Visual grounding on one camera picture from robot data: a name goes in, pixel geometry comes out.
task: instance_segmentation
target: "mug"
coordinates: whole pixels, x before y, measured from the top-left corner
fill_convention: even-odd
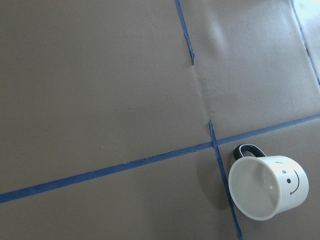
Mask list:
[[[244,156],[243,151],[253,156]],[[257,146],[239,145],[234,151],[228,186],[237,208],[262,221],[302,204],[309,191],[303,168],[286,156],[266,156]]]

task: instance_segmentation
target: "white mug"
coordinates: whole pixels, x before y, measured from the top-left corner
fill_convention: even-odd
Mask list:
[[[243,156],[242,151],[255,155]],[[274,215],[302,204],[309,191],[303,168],[286,156],[266,156],[257,146],[239,145],[228,177],[231,197],[237,208],[254,220]]]

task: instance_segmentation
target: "blue tape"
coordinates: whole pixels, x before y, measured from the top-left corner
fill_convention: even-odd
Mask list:
[[[243,240],[244,238],[242,236],[241,228],[240,228],[240,226],[238,224],[237,217],[236,217],[236,214],[235,214],[234,205],[233,205],[232,198],[231,198],[230,191],[229,191],[229,185],[228,185],[228,180],[227,180],[227,176],[226,176],[226,171],[225,171],[224,164],[222,163],[222,158],[221,158],[221,154],[220,154],[220,151],[219,151],[218,142],[217,142],[217,139],[216,139],[216,134],[215,134],[215,130],[214,130],[214,126],[212,124],[212,121],[209,122],[209,128],[210,128],[211,139],[212,139],[212,143],[213,143],[213,148],[214,148],[216,160],[217,160],[218,165],[219,165],[219,169],[220,169],[220,174],[221,174],[221,177],[222,177],[223,185],[224,185],[225,192],[226,192],[226,195],[227,195],[227,198],[228,198],[228,202],[229,202],[229,205],[230,205],[230,209],[231,209],[231,213],[232,213],[232,218],[233,218],[236,234],[237,234],[237,236],[238,236],[238,238],[240,240]]]
[[[253,136],[256,136],[256,135],[259,135],[259,134],[265,134],[265,133],[268,133],[268,132],[271,132],[271,131],[287,128],[287,127],[294,126],[294,125],[297,125],[297,124],[306,123],[306,122],[309,122],[309,121],[312,121],[312,120],[316,120],[316,119],[320,119],[320,114],[313,115],[313,116],[308,116],[308,117],[305,117],[305,118],[300,118],[300,119],[293,120],[293,121],[287,121],[287,122],[280,123],[280,124],[273,125],[273,126],[267,126],[267,127],[264,127],[264,128],[260,128],[260,129],[249,131],[249,132],[245,132],[245,133],[241,133],[241,134],[234,135],[234,136],[228,136],[228,137],[225,137],[225,138],[221,138],[221,139],[217,140],[217,144],[218,145],[228,144],[228,143],[235,142],[235,141],[238,141],[238,140],[241,140],[241,139],[250,138],[250,137],[253,137]]]
[[[177,10],[178,15],[179,15],[179,19],[180,19],[181,27],[182,27],[182,30],[183,30],[183,34],[184,34],[184,37],[186,39],[186,44],[188,45],[188,49],[189,49],[189,53],[190,53],[190,57],[191,57],[191,64],[194,65],[196,56],[195,56],[194,51],[192,49],[192,45],[191,45],[191,41],[190,41],[190,37],[189,37],[186,21],[185,21],[185,18],[184,18],[184,14],[182,12],[182,8],[181,8],[181,5],[180,5],[180,1],[179,0],[174,0],[174,2],[175,2],[176,10]]]
[[[141,167],[143,165],[160,162],[160,161],[163,161],[166,159],[175,158],[175,157],[182,156],[185,154],[190,154],[190,153],[197,152],[200,150],[212,148],[212,146],[213,146],[212,142],[206,142],[206,143],[202,143],[202,144],[198,144],[198,145],[194,145],[194,146],[189,146],[189,147],[186,147],[183,149],[170,151],[170,152],[163,153],[163,154],[150,156],[150,157],[142,158],[142,159],[135,160],[135,161],[130,161],[128,163],[114,165],[114,166],[102,168],[99,170],[86,172],[86,173],[82,173],[82,174],[78,174],[78,175],[74,175],[74,176],[69,176],[66,178],[42,183],[39,185],[30,186],[30,187],[22,188],[19,190],[14,190],[14,191],[2,193],[2,194],[0,194],[0,203],[5,203],[5,202],[12,201],[12,200],[25,198],[28,196],[47,192],[50,190],[66,187],[66,186],[69,186],[72,184],[77,184],[77,183],[81,183],[81,182],[88,181],[91,179],[96,179],[96,178],[100,178],[100,177],[107,176],[110,174],[122,172],[125,170],[134,169],[137,167]]]
[[[304,46],[305,46],[305,50],[306,50],[306,52],[307,52],[307,54],[308,54],[308,57],[309,57],[309,60],[310,60],[310,63],[311,63],[312,69],[313,69],[314,76],[315,76],[315,78],[316,78],[316,80],[317,80],[317,82],[318,82],[318,85],[319,85],[319,87],[320,87],[320,79],[319,79],[318,73],[317,73],[317,71],[316,71],[314,61],[313,61],[312,57],[311,57],[310,54],[309,54],[309,50],[308,50],[308,47],[307,47],[307,41],[306,41],[304,32],[302,31],[301,24],[300,24],[300,21],[299,21],[299,18],[298,18],[298,14],[297,14],[297,12],[296,12],[295,5],[294,5],[293,0],[290,1],[290,4],[291,4],[291,8],[292,8],[292,10],[293,10],[294,16],[295,16],[296,23],[297,23],[298,28],[299,28],[299,32],[300,32],[302,41],[303,41]]]

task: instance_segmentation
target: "mug handle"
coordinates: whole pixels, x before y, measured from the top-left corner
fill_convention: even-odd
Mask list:
[[[233,150],[233,156],[235,160],[244,157],[243,151],[248,151],[252,153],[256,158],[266,157],[267,155],[257,146],[252,144],[240,144]]]

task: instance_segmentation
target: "mug rim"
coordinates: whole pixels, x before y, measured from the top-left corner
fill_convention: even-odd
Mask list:
[[[231,169],[230,169],[230,172],[229,172],[229,176],[228,176],[228,186],[229,186],[229,192],[230,192],[230,195],[232,197],[232,200],[233,202],[235,203],[235,205],[237,206],[237,208],[244,214],[246,215],[247,217],[253,219],[253,220],[258,220],[258,221],[263,221],[263,220],[268,220],[268,219],[271,219],[274,215],[277,214],[279,208],[280,208],[280,204],[281,204],[281,198],[282,198],[282,192],[281,192],[281,186],[280,186],[280,183],[279,183],[279,180],[276,176],[276,174],[274,173],[274,171],[271,169],[271,167],[266,164],[263,160],[261,160],[260,158],[267,158],[267,156],[262,156],[262,157],[254,157],[254,156],[244,156],[244,157],[241,157],[239,158],[238,160],[235,161],[235,163],[232,165]],[[235,199],[235,196],[233,194],[233,191],[232,191],[232,186],[231,186],[231,181],[232,181],[232,175],[233,175],[233,172],[235,170],[235,168],[241,164],[242,162],[244,161],[248,161],[248,160],[253,160],[253,161],[256,161],[256,162],[259,162],[260,164],[264,165],[272,174],[273,178],[275,179],[275,182],[276,182],[276,187],[277,187],[277,192],[278,192],[278,197],[277,197],[277,200],[276,200],[276,205],[274,207],[274,210],[266,215],[266,216],[254,216],[254,215],[251,215],[249,213],[247,213],[247,211],[245,211],[238,203],[238,201]]]

